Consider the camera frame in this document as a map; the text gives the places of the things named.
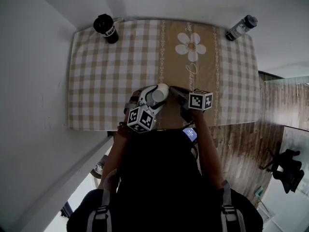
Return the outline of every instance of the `black tumbler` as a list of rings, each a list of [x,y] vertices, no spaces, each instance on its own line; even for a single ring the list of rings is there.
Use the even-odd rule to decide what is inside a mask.
[[[93,23],[94,29],[103,34],[108,43],[114,44],[118,41],[119,36],[114,26],[114,21],[108,14],[101,14]]]

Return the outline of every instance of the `hand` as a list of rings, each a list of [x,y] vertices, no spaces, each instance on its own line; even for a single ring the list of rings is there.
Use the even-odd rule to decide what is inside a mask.
[[[203,112],[201,110],[191,109],[191,118],[194,122],[202,121],[204,119]]]
[[[133,94],[132,94],[132,96],[138,96],[138,97],[139,97],[139,96],[140,96],[140,91],[139,91],[139,90],[134,91]],[[131,103],[131,104],[137,104],[136,101],[130,101],[130,103]],[[130,111],[129,111],[129,109],[127,109],[127,110],[126,110],[125,120],[124,120],[125,123],[127,123],[127,120],[128,120],[128,118],[129,118],[129,113],[130,113]]]

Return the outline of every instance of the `office chair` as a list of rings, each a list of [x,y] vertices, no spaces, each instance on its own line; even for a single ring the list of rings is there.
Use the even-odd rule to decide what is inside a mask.
[[[273,159],[265,167],[260,166],[260,169],[264,170],[272,164],[271,169],[267,169],[267,171],[273,172],[273,177],[282,182],[285,193],[295,192],[299,182],[304,177],[304,171],[300,170],[302,163],[293,160],[293,156],[298,156],[300,152],[287,149],[282,154],[274,155],[269,149],[266,149],[266,151],[271,154]],[[278,171],[279,166],[283,168],[283,172]]]

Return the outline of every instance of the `wooden floor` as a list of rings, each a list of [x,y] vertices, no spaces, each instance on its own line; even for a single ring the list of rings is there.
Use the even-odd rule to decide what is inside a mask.
[[[262,186],[266,190],[271,174],[260,170],[276,143],[281,142],[284,125],[309,130],[309,86],[265,83],[275,79],[260,73],[261,117],[248,124],[211,128],[219,150],[224,174],[231,187],[257,206],[254,196]]]

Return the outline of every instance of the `phone screen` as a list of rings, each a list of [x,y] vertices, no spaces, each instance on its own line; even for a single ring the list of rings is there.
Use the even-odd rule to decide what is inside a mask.
[[[197,138],[197,133],[193,128],[185,128],[183,132],[188,136],[188,138],[193,142]]]

